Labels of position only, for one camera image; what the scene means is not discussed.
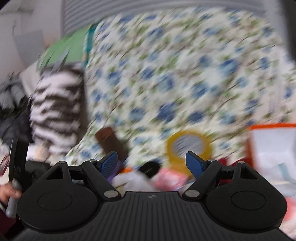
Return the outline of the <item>person's left hand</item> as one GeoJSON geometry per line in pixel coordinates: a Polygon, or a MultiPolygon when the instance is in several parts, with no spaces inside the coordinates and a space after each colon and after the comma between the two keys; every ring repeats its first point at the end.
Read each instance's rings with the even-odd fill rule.
{"type": "Polygon", "coordinates": [[[7,205],[10,197],[19,199],[21,195],[22,195],[22,192],[20,192],[19,190],[16,190],[12,186],[11,182],[8,182],[0,186],[0,200],[2,204],[7,205]]]}

